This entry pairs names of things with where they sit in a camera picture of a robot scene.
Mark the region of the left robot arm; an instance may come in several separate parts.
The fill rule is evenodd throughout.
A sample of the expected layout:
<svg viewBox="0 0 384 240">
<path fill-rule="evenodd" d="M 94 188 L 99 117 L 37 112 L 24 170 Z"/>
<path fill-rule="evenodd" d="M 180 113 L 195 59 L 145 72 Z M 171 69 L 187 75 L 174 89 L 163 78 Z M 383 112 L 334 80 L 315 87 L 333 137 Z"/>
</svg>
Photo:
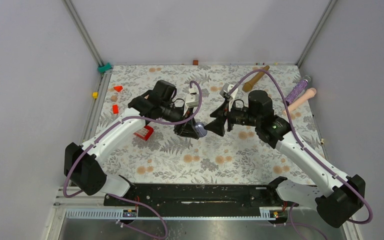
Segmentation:
<svg viewBox="0 0 384 240">
<path fill-rule="evenodd" d="M 199 139 L 194 117 L 202 105 L 202 89 L 196 81 L 190 81 L 189 94 L 181 107 L 175 106 L 176 93 L 173 84 L 159 80 L 153 89 L 133 98 L 123 114 L 102 132 L 80 145 L 70 143 L 65 148 L 63 195 L 75 196 L 67 193 L 68 183 L 73 182 L 79 187 L 79 194 L 112 194 L 122 205 L 132 204 L 135 192 L 130 183 L 122 176 L 105 173 L 104 163 L 115 149 L 149 123 L 173 126 L 176 135 Z"/>
</svg>

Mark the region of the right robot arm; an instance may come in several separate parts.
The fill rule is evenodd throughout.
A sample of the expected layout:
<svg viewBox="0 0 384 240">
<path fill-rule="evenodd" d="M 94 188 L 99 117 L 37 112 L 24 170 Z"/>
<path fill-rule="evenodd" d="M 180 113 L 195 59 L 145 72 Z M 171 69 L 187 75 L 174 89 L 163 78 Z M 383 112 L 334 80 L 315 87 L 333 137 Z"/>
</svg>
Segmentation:
<svg viewBox="0 0 384 240">
<path fill-rule="evenodd" d="M 264 90 L 251 91 L 248 105 L 243 107 L 237 107 L 237 100 L 228 92 L 220 94 L 224 102 L 210 114 L 214 120 L 206 130 L 222 137 L 235 125 L 254 127 L 261 141 L 292 160 L 315 183 L 312 187 L 278 177 L 269 183 L 272 189 L 266 193 L 271 205 L 286 201 L 310 208 L 334 228 L 341 227 L 363 207 L 365 180 L 357 174 L 348 175 L 321 157 L 274 113 L 272 99 Z"/>
</svg>

